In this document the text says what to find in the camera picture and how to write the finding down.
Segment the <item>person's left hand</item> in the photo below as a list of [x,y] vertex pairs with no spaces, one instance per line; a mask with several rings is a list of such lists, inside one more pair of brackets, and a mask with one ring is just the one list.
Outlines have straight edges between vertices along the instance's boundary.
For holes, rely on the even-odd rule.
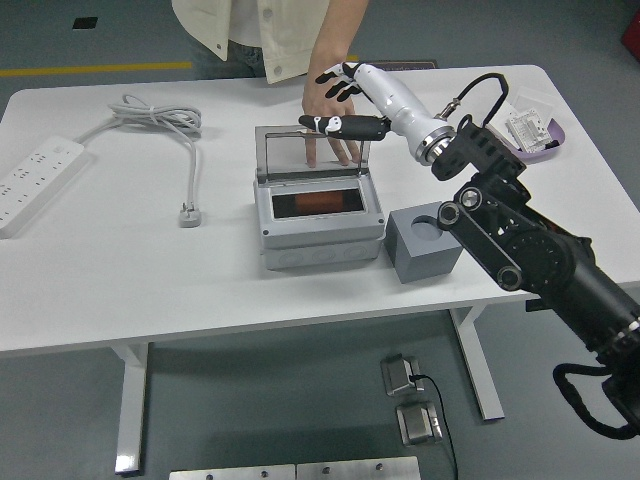
[[[326,97],[328,87],[326,84],[318,84],[315,76],[308,73],[302,96],[302,111],[305,115],[333,117],[354,115],[355,108],[351,100],[339,102]],[[357,163],[360,160],[360,151],[355,141],[341,141],[329,138],[327,140],[334,155],[342,166]]]

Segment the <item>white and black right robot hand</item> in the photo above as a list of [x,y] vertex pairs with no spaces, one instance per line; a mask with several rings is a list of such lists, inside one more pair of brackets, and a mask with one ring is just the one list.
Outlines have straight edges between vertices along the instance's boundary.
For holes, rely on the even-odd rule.
[[316,82],[334,85],[327,92],[339,101],[362,93],[380,115],[310,116],[299,123],[326,137],[341,140],[381,141],[393,132],[406,139],[409,152],[418,161],[434,161],[449,145],[455,131],[447,121],[429,113],[408,87],[390,73],[373,65],[344,62],[323,74]]

